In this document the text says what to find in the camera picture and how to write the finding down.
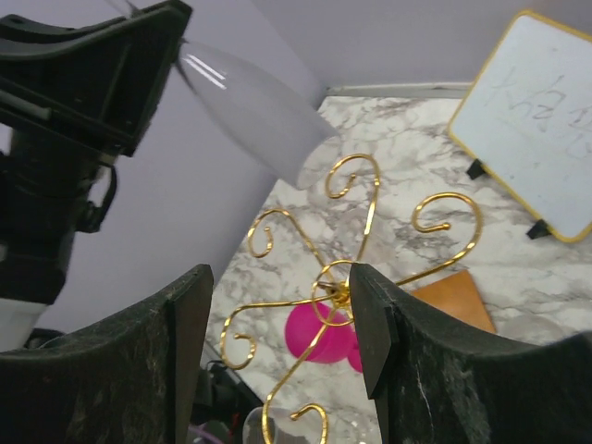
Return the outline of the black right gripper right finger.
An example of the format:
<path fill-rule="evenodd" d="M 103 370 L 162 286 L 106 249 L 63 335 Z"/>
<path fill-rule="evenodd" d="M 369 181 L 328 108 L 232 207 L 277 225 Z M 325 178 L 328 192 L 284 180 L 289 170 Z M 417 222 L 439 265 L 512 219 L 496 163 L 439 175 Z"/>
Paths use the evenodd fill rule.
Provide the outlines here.
<path fill-rule="evenodd" d="M 385 443 L 587 443 L 591 336 L 538 346 L 422 302 L 370 265 L 350 271 L 364 384 Z"/>

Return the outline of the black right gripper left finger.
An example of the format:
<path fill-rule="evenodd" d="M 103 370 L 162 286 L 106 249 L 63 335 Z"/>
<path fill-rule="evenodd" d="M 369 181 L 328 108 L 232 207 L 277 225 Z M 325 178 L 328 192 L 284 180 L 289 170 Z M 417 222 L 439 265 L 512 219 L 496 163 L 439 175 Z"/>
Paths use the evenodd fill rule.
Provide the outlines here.
<path fill-rule="evenodd" d="M 197 265 L 99 322 L 2 353 L 2 442 L 184 442 L 213 281 Z"/>

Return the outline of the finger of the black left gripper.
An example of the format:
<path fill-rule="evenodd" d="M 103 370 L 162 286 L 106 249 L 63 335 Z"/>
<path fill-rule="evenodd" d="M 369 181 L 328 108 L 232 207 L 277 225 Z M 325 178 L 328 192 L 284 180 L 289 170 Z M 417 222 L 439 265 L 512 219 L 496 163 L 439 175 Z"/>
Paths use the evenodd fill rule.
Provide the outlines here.
<path fill-rule="evenodd" d="M 80 148 L 133 156 L 192 14 L 164 1 L 83 28 L 1 19 L 1 122 Z"/>

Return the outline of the clear flute wine glass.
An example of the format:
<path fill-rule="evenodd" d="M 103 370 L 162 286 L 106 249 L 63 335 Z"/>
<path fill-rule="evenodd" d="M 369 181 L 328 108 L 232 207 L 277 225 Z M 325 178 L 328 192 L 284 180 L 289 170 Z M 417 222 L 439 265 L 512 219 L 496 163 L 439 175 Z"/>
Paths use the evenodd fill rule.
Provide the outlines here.
<path fill-rule="evenodd" d="M 218 127 L 277 178 L 305 190 L 330 169 L 339 133 L 272 74 L 187 41 L 179 48 L 176 68 Z"/>

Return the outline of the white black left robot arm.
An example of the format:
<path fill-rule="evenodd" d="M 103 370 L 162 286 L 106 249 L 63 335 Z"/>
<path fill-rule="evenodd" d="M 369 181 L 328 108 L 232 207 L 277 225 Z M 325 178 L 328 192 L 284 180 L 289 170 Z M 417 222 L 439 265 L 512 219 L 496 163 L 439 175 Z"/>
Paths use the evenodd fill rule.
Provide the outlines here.
<path fill-rule="evenodd" d="M 1 348 L 54 304 L 77 233 L 97 232 L 161 100 L 191 7 L 164 1 L 83 28 L 1 20 Z"/>

